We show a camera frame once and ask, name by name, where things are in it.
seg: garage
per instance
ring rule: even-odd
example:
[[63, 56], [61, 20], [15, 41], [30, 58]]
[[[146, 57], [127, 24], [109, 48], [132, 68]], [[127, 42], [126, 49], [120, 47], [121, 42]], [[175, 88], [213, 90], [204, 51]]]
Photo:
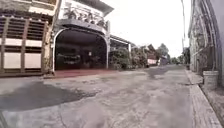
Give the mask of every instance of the garage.
[[55, 71], [77, 69], [104, 69], [107, 45], [98, 34], [67, 29], [56, 37]]

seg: shrub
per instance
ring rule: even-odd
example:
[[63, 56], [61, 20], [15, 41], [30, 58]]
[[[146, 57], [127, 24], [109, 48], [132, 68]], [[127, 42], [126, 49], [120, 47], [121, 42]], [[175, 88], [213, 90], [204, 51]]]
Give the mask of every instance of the shrub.
[[113, 69], [128, 69], [130, 67], [129, 53], [126, 49], [118, 49], [109, 53], [109, 64]]

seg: street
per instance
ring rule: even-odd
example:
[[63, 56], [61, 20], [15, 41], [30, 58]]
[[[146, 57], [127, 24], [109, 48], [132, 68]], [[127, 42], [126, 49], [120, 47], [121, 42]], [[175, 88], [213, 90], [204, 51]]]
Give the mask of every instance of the street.
[[183, 66], [0, 82], [3, 124], [12, 128], [195, 127]]

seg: fence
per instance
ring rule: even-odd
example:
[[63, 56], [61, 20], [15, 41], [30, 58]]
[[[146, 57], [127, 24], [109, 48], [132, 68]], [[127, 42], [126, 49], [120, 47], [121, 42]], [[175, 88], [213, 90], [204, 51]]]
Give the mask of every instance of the fence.
[[0, 17], [0, 76], [44, 73], [47, 22]]

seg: utility pole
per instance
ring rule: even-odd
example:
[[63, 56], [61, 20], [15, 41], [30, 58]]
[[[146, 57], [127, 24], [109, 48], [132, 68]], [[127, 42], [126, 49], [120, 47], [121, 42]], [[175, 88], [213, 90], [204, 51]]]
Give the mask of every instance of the utility pole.
[[184, 41], [185, 41], [185, 8], [184, 8], [184, 1], [181, 0], [181, 4], [182, 4], [182, 9], [183, 9], [183, 27], [184, 27], [184, 35], [182, 38], [182, 47], [183, 47], [183, 51], [184, 51]]

